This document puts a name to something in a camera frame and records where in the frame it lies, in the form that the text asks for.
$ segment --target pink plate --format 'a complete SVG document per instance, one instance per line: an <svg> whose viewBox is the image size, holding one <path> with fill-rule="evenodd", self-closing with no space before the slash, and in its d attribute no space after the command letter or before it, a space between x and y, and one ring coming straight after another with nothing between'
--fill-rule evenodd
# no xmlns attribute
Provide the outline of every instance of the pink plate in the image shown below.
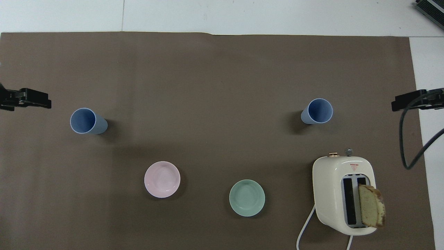
<svg viewBox="0 0 444 250"><path fill-rule="evenodd" d="M145 173L145 188L157 198L171 196L177 191L179 184L179 170L167 161L154 163Z"/></svg>

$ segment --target green bowl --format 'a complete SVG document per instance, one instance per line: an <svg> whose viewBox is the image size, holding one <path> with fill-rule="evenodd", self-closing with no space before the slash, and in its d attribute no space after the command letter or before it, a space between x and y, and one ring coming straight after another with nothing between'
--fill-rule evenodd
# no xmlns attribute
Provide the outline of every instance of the green bowl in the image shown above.
<svg viewBox="0 0 444 250"><path fill-rule="evenodd" d="M238 181L230 190L231 208L239 215L250 217L259 213L265 204L265 193L259 183Z"/></svg>

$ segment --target white table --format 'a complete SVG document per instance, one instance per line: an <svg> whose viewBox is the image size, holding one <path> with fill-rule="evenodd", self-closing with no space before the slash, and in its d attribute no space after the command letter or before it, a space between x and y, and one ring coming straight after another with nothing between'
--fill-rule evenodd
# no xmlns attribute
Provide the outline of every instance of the white table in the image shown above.
<svg viewBox="0 0 444 250"><path fill-rule="evenodd" d="M413 3L413 0L1 0L0 32L409 36L417 88L442 88L444 30L415 10ZM420 122L425 143L443 128L444 109L420 111ZM443 149L444 138L440 138L425 152L435 245L439 250L444 250Z"/></svg>

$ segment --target toaster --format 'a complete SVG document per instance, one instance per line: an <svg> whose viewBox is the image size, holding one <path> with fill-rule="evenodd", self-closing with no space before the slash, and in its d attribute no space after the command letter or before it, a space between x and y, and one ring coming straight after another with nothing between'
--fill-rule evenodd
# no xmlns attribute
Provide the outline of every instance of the toaster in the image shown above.
<svg viewBox="0 0 444 250"><path fill-rule="evenodd" d="M313 164L313 194L319 220L347 235L365 235L376 230L362 223L358 184L376 188L370 162L361 157L329 153Z"/></svg>

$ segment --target blue cup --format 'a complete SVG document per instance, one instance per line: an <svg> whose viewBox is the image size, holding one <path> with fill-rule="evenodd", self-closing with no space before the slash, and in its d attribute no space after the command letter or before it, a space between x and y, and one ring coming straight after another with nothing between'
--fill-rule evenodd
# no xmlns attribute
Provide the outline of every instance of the blue cup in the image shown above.
<svg viewBox="0 0 444 250"><path fill-rule="evenodd" d="M316 98L302 111L301 119L306 124L322 124L333 116L333 107L326 99Z"/></svg>
<svg viewBox="0 0 444 250"><path fill-rule="evenodd" d="M71 115L71 128L79 134L101 134L108 128L107 121L89 108L80 108Z"/></svg>

